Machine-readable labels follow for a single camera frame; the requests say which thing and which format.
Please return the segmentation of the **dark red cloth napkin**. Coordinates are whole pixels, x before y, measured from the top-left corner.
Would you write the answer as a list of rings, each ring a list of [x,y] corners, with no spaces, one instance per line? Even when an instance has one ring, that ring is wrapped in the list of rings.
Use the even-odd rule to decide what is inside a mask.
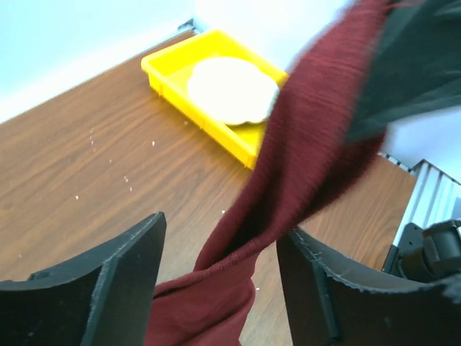
[[[345,136],[391,7],[356,1],[301,55],[274,104],[255,169],[193,271],[157,285],[146,345],[237,345],[260,253],[368,170],[384,131],[358,143]]]

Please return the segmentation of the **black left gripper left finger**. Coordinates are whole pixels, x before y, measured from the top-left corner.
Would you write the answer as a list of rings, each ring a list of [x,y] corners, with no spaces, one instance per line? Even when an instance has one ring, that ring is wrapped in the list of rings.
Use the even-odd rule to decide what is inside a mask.
[[[165,234],[154,213],[26,281],[1,282],[1,344],[142,345]]]

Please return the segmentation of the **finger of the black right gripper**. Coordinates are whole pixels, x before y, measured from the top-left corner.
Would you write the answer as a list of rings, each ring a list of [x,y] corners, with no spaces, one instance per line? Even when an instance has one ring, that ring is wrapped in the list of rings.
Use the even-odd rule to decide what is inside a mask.
[[[401,5],[388,17],[346,135],[358,141],[404,117],[460,105],[460,2]]]

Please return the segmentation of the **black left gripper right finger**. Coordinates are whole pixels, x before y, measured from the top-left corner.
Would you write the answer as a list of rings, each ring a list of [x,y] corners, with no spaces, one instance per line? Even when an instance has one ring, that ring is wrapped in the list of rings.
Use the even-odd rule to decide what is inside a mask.
[[[294,345],[459,345],[460,276],[435,283],[358,263],[301,229],[277,242]]]

